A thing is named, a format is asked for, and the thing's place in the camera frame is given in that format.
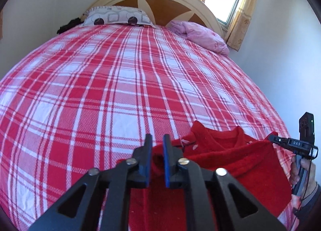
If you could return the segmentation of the right dark jacket forearm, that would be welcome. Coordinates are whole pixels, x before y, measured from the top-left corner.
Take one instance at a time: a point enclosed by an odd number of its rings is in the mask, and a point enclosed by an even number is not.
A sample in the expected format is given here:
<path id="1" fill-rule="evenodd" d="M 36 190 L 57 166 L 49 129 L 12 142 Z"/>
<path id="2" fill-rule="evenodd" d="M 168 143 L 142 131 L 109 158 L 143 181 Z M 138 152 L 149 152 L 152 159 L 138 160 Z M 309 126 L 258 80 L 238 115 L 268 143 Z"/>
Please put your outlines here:
<path id="1" fill-rule="evenodd" d="M 315 211 L 315 208 L 320 207 L 320 185 L 317 184 L 314 191 L 311 193 L 311 198 L 307 198 L 307 203 L 303 203 L 300 209 L 294 209 L 293 213 L 298 218 L 299 224 L 307 222 L 310 215 Z"/>

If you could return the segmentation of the person's right hand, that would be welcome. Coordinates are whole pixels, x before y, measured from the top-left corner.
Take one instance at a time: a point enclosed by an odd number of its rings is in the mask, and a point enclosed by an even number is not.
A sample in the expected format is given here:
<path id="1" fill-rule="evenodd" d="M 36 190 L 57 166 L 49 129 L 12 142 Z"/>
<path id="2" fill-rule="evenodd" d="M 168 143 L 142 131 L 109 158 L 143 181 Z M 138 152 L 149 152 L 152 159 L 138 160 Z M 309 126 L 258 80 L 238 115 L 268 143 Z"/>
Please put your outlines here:
<path id="1" fill-rule="evenodd" d="M 304 168 L 308 173 L 300 195 L 300 201 L 302 206 L 303 203 L 307 203 L 307 198 L 311 198 L 310 195 L 316 188 L 317 182 L 315 180 L 316 165 L 312 163 L 312 161 L 309 161 L 307 159 L 301 159 L 300 164 L 302 168 Z M 293 156 L 291 159 L 290 183 L 292 185 L 296 185 L 299 180 L 299 169 L 296 164 L 296 157 Z"/>

